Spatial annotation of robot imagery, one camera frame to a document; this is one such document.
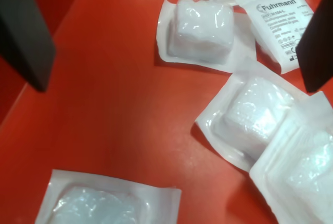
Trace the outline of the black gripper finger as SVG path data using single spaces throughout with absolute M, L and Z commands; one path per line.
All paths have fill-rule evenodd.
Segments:
M 47 90 L 56 46 L 36 0 L 1 0 L 1 55 L 36 90 Z
M 332 0 L 320 1 L 296 53 L 306 91 L 318 91 L 332 78 Z

